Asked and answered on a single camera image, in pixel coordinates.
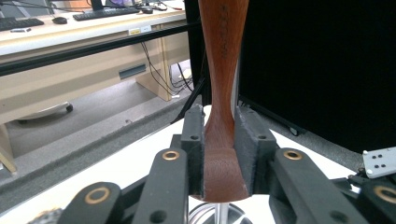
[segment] computer keyboard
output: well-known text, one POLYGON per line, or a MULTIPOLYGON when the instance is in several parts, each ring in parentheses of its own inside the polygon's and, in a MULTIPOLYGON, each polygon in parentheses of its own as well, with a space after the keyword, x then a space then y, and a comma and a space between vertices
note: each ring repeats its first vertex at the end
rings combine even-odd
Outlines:
POLYGON ((127 14, 134 14, 138 13, 140 10, 134 7, 127 7, 127 8, 115 8, 110 10, 97 10, 92 12, 86 12, 83 14, 73 15, 73 18, 76 21, 87 21, 87 20, 94 20, 106 17, 114 17, 114 16, 121 16, 127 14))
POLYGON ((44 25, 44 22, 36 19, 24 19, 24 20, 0 20, 0 31, 12 30, 16 28, 27 28, 32 26, 44 25))

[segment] black panel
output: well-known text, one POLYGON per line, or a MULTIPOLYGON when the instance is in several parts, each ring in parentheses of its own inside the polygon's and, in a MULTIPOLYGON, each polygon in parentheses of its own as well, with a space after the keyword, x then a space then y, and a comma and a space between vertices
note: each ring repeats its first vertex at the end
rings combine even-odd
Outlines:
POLYGON ((394 8, 250 0, 241 99, 359 153, 396 146, 394 8))

